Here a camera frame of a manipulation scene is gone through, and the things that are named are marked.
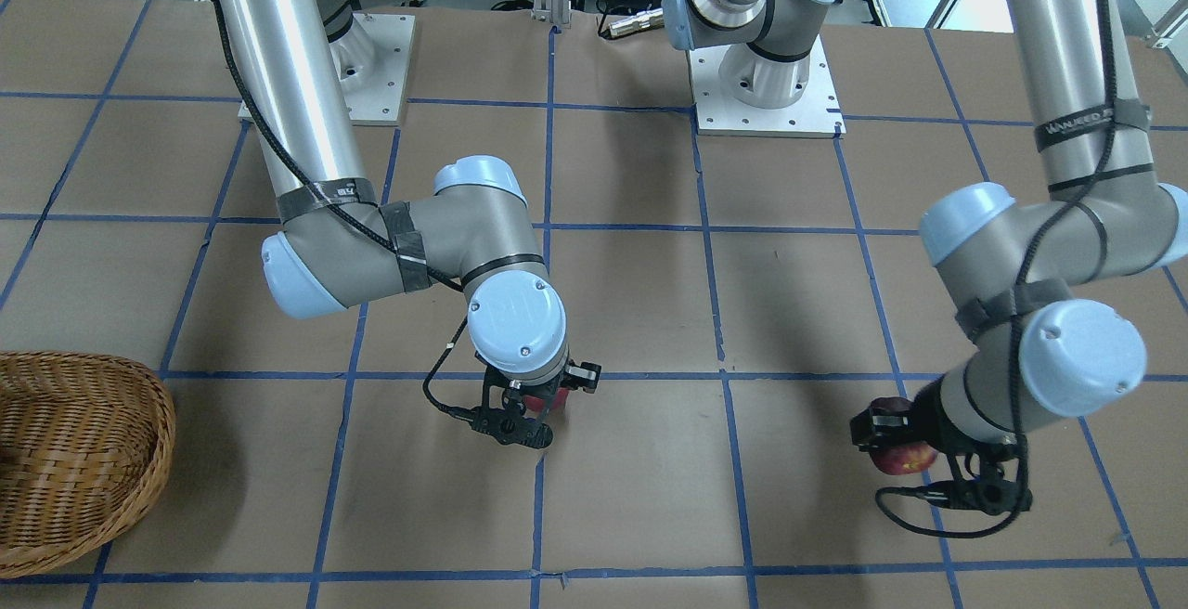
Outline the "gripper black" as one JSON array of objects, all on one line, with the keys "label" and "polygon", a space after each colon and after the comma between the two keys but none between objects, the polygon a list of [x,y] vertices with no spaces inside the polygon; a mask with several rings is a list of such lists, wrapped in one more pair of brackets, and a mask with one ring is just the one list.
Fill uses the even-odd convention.
[{"label": "gripper black", "polygon": [[952,453],[953,448],[942,434],[939,415],[925,402],[911,402],[906,415],[878,415],[871,402],[849,419],[849,444],[864,453],[886,443],[925,440],[939,453]]},{"label": "gripper black", "polygon": [[523,385],[510,380],[508,376],[492,367],[492,364],[486,364],[484,383],[486,386],[494,386],[497,389],[503,389],[503,394],[499,395],[499,401],[497,401],[494,408],[512,410],[523,415],[523,411],[526,410],[522,401],[523,395],[548,398],[555,397],[561,389],[594,393],[598,389],[601,370],[601,364],[590,362],[576,364],[573,360],[569,360],[562,372],[552,376],[551,380],[542,383]]}]

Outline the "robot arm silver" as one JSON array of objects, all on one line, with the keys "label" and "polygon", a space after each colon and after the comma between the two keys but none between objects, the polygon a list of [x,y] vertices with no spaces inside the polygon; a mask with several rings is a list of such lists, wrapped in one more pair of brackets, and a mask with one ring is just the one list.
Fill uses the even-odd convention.
[{"label": "robot arm silver", "polygon": [[867,453],[1020,453],[1026,433],[1116,402],[1142,383],[1146,348],[1073,288],[1184,256],[1184,191],[1156,176],[1116,0],[1005,1],[1049,199],[982,182],[924,212],[925,254],[977,351],[914,401],[854,415],[849,439]]},{"label": "robot arm silver", "polygon": [[599,364],[570,359],[567,310],[506,161],[459,158],[416,201],[383,201],[366,177],[354,99],[373,89],[378,118],[394,118],[412,23],[372,18],[365,1],[387,0],[211,0],[282,221],[263,245],[273,299],[310,318],[436,283],[457,288],[487,383],[505,394],[501,406],[449,408],[465,420],[518,421],[594,392]]}]

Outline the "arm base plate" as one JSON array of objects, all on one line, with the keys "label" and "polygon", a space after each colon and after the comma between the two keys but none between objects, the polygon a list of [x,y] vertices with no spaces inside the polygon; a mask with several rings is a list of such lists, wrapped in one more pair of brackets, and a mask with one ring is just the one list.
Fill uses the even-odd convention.
[{"label": "arm base plate", "polygon": [[301,4],[226,15],[245,99],[280,139],[322,147],[353,125],[399,122],[413,30],[407,14],[356,14],[334,39]]},{"label": "arm base plate", "polygon": [[760,58],[745,44],[687,52],[697,131],[709,137],[833,138],[847,132],[816,38],[805,58]]}]

